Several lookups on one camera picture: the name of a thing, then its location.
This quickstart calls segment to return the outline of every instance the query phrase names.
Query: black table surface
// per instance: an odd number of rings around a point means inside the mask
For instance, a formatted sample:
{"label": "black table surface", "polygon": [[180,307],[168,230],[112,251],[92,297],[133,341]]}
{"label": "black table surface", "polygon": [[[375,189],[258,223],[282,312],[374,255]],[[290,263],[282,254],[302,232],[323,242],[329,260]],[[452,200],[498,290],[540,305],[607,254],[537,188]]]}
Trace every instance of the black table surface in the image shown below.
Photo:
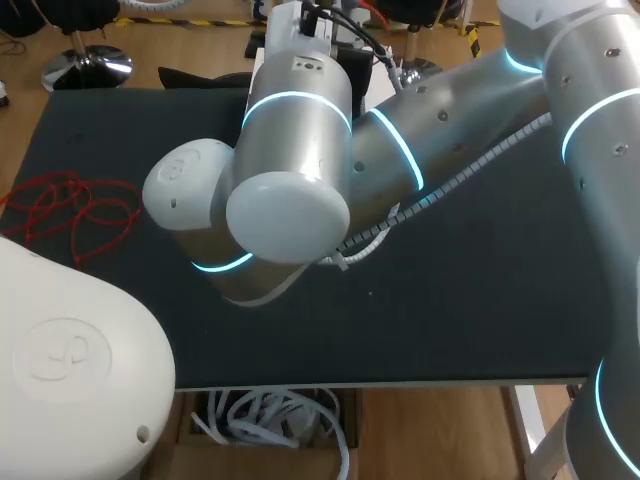
{"label": "black table surface", "polygon": [[[234,145],[246,93],[55,93],[16,183],[75,170],[141,189],[182,143]],[[583,377],[610,338],[610,299],[557,152],[553,132],[542,130],[393,229],[346,273],[312,267],[260,308],[225,301],[146,214],[83,269],[156,316],[178,388]],[[7,211],[0,229],[23,221]],[[88,226],[79,233],[89,243],[104,235]],[[68,233],[32,249],[72,265]]]}

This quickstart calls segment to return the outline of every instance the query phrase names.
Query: logo on robot base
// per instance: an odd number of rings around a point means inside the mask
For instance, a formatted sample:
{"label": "logo on robot base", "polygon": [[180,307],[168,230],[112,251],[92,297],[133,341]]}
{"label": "logo on robot base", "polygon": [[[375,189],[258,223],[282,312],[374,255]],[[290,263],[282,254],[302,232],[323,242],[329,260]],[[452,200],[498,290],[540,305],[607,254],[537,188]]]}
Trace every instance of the logo on robot base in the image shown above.
{"label": "logo on robot base", "polygon": [[111,348],[93,325],[55,318],[35,325],[17,345],[14,374],[31,397],[75,402],[90,395],[111,371]]}

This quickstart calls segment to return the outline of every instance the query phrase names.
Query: red cable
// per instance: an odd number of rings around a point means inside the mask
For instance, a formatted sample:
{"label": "red cable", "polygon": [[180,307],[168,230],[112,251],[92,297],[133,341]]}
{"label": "red cable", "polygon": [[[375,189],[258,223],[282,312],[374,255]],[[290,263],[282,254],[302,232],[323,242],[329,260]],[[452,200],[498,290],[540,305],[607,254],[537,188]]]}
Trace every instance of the red cable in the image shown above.
{"label": "red cable", "polygon": [[[132,192],[135,195],[137,206],[132,213],[129,205],[119,198],[105,197],[94,200],[94,191],[96,187],[116,187]],[[31,205],[18,203],[13,201],[14,197],[19,193],[28,191],[33,188],[44,188],[45,190],[37,197],[36,201]],[[68,191],[67,198],[62,198],[63,192]],[[28,214],[27,221],[23,225],[13,227],[7,230],[1,230],[1,235],[13,235],[25,232],[25,246],[29,248],[31,241],[37,238],[53,235],[64,229],[71,229],[71,254],[76,267],[80,267],[80,263],[107,250],[112,249],[117,243],[121,242],[131,231],[133,222],[142,214],[142,199],[140,193],[133,185],[121,180],[81,180],[76,172],[62,171],[53,172],[38,177],[18,185],[11,192],[0,198],[0,206],[6,205],[7,208],[25,212]],[[73,207],[74,215],[69,219],[53,227],[45,230],[34,231],[34,228],[48,218],[54,211],[64,207]],[[108,220],[92,215],[90,212],[97,207],[118,207],[127,213],[127,218],[119,220]],[[76,247],[77,229],[80,220],[86,219],[92,223],[106,226],[125,226],[120,234],[108,242],[106,245],[96,248],[87,253],[78,254]]]}
{"label": "red cable", "polygon": [[371,13],[373,13],[376,17],[378,17],[380,19],[380,21],[382,22],[382,25],[384,26],[384,29],[387,32],[391,31],[391,26],[389,25],[389,21],[387,20],[387,18],[382,15],[382,13],[380,13],[380,10],[378,10],[376,7],[374,7],[373,5],[369,5],[367,2],[365,2],[364,0],[360,0],[360,6],[362,8],[366,8],[367,10],[369,10]]}

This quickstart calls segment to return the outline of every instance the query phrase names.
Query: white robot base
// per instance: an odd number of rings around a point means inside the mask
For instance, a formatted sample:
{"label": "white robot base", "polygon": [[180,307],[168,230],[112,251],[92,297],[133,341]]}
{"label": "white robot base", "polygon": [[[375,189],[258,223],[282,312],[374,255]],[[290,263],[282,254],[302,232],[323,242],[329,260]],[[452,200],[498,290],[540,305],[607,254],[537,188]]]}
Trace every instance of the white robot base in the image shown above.
{"label": "white robot base", "polygon": [[0,264],[0,478],[123,478],[173,401],[162,328],[122,290],[2,237]]}

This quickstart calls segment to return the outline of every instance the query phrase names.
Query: glowing blue light ring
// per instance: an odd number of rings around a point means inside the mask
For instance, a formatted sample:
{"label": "glowing blue light ring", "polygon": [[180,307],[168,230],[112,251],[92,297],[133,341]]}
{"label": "glowing blue light ring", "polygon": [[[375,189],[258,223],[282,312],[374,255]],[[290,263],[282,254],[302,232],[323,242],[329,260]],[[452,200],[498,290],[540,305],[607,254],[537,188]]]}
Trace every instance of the glowing blue light ring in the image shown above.
{"label": "glowing blue light ring", "polygon": [[249,115],[251,115],[253,113],[253,111],[256,110],[258,107],[260,107],[260,106],[264,105],[265,103],[270,102],[272,100],[277,100],[279,98],[285,98],[285,97],[309,98],[311,100],[315,100],[317,102],[320,102],[323,105],[326,105],[331,110],[333,110],[338,115],[340,115],[340,118],[342,118],[344,123],[347,125],[347,128],[349,129],[349,133],[351,133],[351,122],[346,117],[346,115],[344,113],[342,113],[342,110],[340,110],[335,104],[331,103],[329,100],[327,100],[326,98],[324,98],[324,97],[322,97],[320,95],[316,95],[315,93],[293,92],[293,91],[292,92],[274,93],[273,95],[269,95],[268,97],[264,97],[262,100],[257,102],[253,107],[251,107],[249,109],[249,111],[244,116],[244,120],[242,121],[242,128],[244,128],[245,123],[247,123],[247,119],[249,118]]}
{"label": "glowing blue light ring", "polygon": [[604,433],[607,434],[607,437],[609,438],[611,445],[613,445],[613,448],[618,453],[622,461],[627,464],[627,467],[629,467],[631,471],[635,473],[638,478],[640,478],[640,469],[638,469],[638,467],[636,467],[633,464],[631,459],[627,457],[627,455],[622,450],[622,447],[618,445],[618,442],[616,441],[615,437],[613,436],[613,433],[611,432],[611,429],[609,428],[609,424],[607,423],[607,420],[604,418],[604,412],[602,411],[602,404],[600,403],[600,372],[602,371],[603,363],[604,363],[604,360],[600,362],[600,366],[598,367],[598,373],[596,374],[596,386],[595,386],[596,408],[598,409],[598,416],[600,417],[600,423],[602,423],[602,428],[604,429]]}
{"label": "glowing blue light ring", "polygon": [[369,111],[373,113],[376,117],[378,117],[378,119],[380,119],[382,124],[385,127],[387,127],[387,130],[389,130],[389,133],[391,133],[391,136],[398,143],[398,145],[400,146],[400,149],[404,153],[404,156],[407,158],[409,165],[411,166],[411,170],[413,170],[413,174],[416,177],[416,182],[418,183],[418,190],[422,190],[422,188],[424,187],[424,179],[422,178],[422,172],[420,171],[420,167],[418,167],[418,164],[416,162],[416,159],[413,156],[413,153],[411,153],[411,150],[409,150],[409,145],[407,145],[407,142],[404,141],[404,138],[402,138],[402,135],[400,135],[400,132],[398,132],[396,127],[393,126],[393,124],[389,121],[389,119],[380,110],[378,110],[377,108],[372,108]]}
{"label": "glowing blue light ring", "polygon": [[193,262],[191,262],[191,263],[193,264],[194,267],[196,267],[198,270],[203,271],[203,272],[207,272],[207,273],[222,273],[222,272],[228,272],[229,270],[233,270],[234,268],[239,267],[243,263],[246,263],[249,260],[251,260],[251,258],[253,258],[253,254],[252,253],[247,253],[246,255],[240,257],[238,260],[235,260],[235,261],[233,261],[231,263],[228,263],[226,265],[220,265],[218,267],[201,267],[198,264],[195,264]]}
{"label": "glowing blue light ring", "polygon": [[509,60],[509,63],[513,65],[515,68],[517,68],[518,70],[522,72],[527,72],[527,73],[536,73],[538,75],[542,73],[542,70],[540,70],[539,68],[528,67],[527,65],[523,65],[520,62],[516,62],[513,59],[513,57],[509,55],[509,52],[506,52],[506,53],[507,53],[507,60]]}
{"label": "glowing blue light ring", "polygon": [[571,137],[573,136],[574,133],[576,133],[576,130],[578,130],[578,127],[582,125],[587,118],[589,118],[591,115],[593,115],[595,112],[597,112],[601,108],[606,107],[610,103],[613,103],[616,100],[620,100],[621,98],[630,97],[632,95],[640,95],[640,88],[637,88],[637,87],[630,88],[629,90],[624,90],[622,92],[618,92],[614,95],[611,95],[610,97],[607,97],[604,100],[600,100],[598,103],[588,108],[582,115],[580,115],[578,119],[575,122],[573,122],[573,125],[571,125],[569,130],[567,130],[567,134],[565,135],[564,141],[562,142],[562,161],[564,163],[567,163],[566,153],[567,153],[567,147],[569,146],[569,140],[571,140]]}

